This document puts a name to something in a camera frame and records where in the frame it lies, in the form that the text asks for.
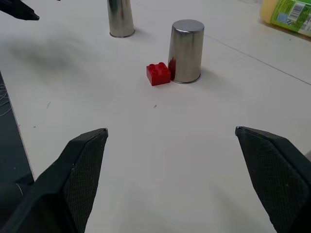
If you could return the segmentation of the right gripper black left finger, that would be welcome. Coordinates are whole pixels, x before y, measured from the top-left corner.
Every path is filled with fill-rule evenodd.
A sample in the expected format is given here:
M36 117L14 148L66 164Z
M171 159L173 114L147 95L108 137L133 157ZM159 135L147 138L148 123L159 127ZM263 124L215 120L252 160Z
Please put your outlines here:
M83 133L33 184L0 183L0 233L85 233L107 139L106 128Z

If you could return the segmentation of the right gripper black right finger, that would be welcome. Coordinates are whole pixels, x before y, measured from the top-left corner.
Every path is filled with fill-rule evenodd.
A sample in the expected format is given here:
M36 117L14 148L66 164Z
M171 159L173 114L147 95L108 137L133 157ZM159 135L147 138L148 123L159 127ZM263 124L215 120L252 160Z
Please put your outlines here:
M311 161L288 139L235 129L253 188L277 233L311 233Z

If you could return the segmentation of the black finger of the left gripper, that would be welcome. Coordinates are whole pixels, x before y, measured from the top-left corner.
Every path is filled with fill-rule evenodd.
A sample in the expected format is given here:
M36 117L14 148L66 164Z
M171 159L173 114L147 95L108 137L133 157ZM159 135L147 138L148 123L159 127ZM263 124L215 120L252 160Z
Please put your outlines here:
M0 11L21 20L39 20L34 10L21 0L0 0Z

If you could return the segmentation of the steel cup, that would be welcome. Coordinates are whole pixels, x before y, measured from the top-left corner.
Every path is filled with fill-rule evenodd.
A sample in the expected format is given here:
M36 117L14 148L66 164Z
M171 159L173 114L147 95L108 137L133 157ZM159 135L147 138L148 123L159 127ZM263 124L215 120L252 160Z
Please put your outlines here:
M130 0L107 0L110 35L130 37L135 33Z
M172 24L168 69L176 83L193 83L201 76L205 26L194 19Z

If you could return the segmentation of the red toy building brick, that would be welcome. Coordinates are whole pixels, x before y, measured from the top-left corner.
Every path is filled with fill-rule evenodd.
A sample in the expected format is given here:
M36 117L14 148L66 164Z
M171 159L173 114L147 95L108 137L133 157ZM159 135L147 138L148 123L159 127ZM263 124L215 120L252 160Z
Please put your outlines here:
M163 62L149 64L146 67L146 74L151 86L167 84L171 81L171 72Z

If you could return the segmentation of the yellow bottle with green label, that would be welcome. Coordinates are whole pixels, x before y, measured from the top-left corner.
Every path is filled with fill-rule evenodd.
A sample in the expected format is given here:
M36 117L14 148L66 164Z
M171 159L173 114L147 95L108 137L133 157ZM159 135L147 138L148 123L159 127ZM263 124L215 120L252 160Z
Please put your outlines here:
M311 0L262 0L260 18L311 38Z

